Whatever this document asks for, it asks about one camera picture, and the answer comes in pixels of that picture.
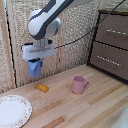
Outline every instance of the plate rim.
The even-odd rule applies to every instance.
[[[1,99],[4,99],[4,98],[9,98],[9,97],[13,97],[13,98],[19,97],[19,98],[21,98],[21,99],[24,99],[24,100],[28,103],[28,105],[29,105],[29,115],[26,117],[26,120],[25,120],[24,122],[22,122],[22,123],[19,123],[19,124],[17,124],[17,122],[14,123],[14,125],[16,124],[15,128],[19,128],[19,127],[23,126],[24,124],[26,124],[27,121],[29,120],[29,118],[30,118],[30,116],[31,116],[31,114],[32,114],[32,105],[31,105],[30,101],[29,101],[27,98],[25,98],[25,97],[23,97],[23,96],[20,96],[20,95],[7,95],[7,96],[2,96],[2,97],[0,97],[0,100],[1,100]],[[9,124],[9,125],[1,125],[1,124],[0,124],[0,126],[2,126],[2,128],[14,128],[14,127],[12,127],[11,125],[12,125],[12,124]]]

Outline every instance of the drawer handle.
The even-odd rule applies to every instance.
[[[114,31],[114,30],[106,30],[106,32],[112,32],[112,33],[116,33],[116,34],[121,34],[121,35],[125,35],[125,36],[128,36],[128,33],[122,33],[122,32],[117,32],[117,31]]]
[[[102,59],[102,60],[105,60],[105,61],[107,61],[107,62],[109,62],[109,63],[115,64],[116,66],[121,67],[121,65],[118,64],[118,63],[115,63],[115,62],[113,62],[113,61],[110,61],[110,60],[108,60],[108,59],[106,59],[106,58],[103,58],[103,57],[100,57],[100,56],[97,56],[97,57],[100,58],[100,59]]]

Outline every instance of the white plate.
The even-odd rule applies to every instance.
[[[19,128],[27,122],[31,113],[30,102],[22,96],[0,98],[0,128]]]

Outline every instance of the cabinet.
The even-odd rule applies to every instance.
[[[106,14],[100,12],[99,20]],[[111,14],[96,29],[88,65],[128,81],[128,16]]]

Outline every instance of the wood grain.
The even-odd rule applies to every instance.
[[[71,91],[73,77],[82,75],[90,84],[82,94]],[[43,93],[38,83],[49,86]],[[128,86],[82,65],[32,84],[0,94],[21,95],[32,104],[32,115],[22,128],[111,128],[128,102]]]

